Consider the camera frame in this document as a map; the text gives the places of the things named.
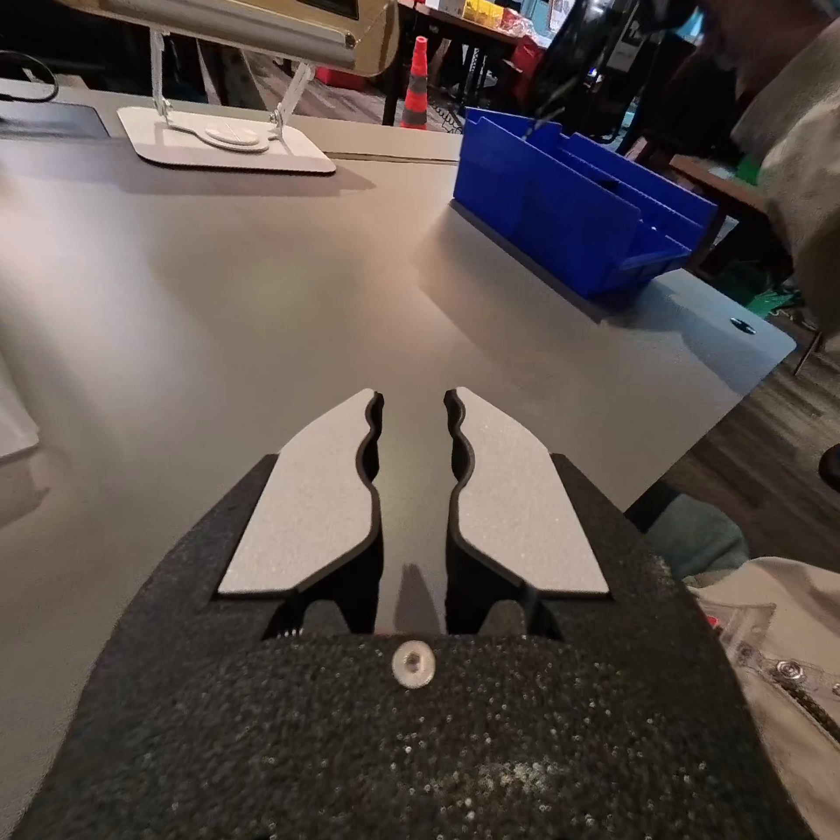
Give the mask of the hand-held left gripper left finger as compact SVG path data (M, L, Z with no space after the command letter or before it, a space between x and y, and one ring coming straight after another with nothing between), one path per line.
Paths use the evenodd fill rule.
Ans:
M364 472L382 394L364 388L279 451L218 594L301 593L375 536L378 502Z

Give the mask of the clear plastic bin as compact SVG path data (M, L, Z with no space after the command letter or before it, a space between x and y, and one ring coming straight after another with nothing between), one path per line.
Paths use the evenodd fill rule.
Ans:
M1 461L39 446L39 429L23 405L1 360Z

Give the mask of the orange traffic cone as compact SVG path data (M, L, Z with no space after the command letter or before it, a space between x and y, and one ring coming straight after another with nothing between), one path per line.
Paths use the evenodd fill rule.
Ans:
M400 127L423 131L427 129L427 38L425 36L417 36L414 41Z

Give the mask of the person's right forearm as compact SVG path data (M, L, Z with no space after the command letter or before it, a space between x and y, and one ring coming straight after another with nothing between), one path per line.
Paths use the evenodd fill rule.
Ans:
M760 163L766 212L817 326L839 331L839 22L756 96L731 134Z

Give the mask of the blue plastic bin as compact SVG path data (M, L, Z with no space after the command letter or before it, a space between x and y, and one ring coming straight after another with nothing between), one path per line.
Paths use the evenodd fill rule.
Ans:
M587 300L682 268L717 207L559 124L468 108L454 204Z

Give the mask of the wooden book stand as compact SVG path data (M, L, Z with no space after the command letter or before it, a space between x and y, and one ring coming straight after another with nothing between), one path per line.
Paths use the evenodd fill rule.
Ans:
M119 120L137 155L185 168L333 175L337 168L305 134L289 126L319 67L371 78L400 43L393 1L65 1L86 14L150 31L152 107L124 107ZM218 45L298 61L268 121L176 110L163 94L164 37L195 36Z

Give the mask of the clear badge holder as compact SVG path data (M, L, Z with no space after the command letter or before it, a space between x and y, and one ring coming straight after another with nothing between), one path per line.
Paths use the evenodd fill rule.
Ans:
M701 602L700 606L739 673L760 677L838 740L838 672L818 667L802 655L777 654L771 649L767 635L774 605Z

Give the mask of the person's beige jacket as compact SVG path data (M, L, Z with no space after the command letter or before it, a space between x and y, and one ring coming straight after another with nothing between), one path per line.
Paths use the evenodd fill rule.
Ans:
M774 605L767 635L771 649L802 655L839 677L838 573L763 557L715 581L706 577L684 583L699 606ZM760 677L732 668L763 746L799 813L815 837L839 838L839 737L832 738Z

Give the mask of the teal cloth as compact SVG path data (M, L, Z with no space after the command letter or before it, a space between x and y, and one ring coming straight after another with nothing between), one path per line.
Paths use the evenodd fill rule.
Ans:
M749 559L749 546L739 526L718 508L666 484L646 491L626 511L651 551L677 581L713 581Z

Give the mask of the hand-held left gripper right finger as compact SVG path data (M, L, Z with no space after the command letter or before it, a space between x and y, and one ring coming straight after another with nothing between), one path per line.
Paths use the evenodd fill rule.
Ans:
M546 445L465 386L446 392L456 549L514 587L608 597L610 587Z

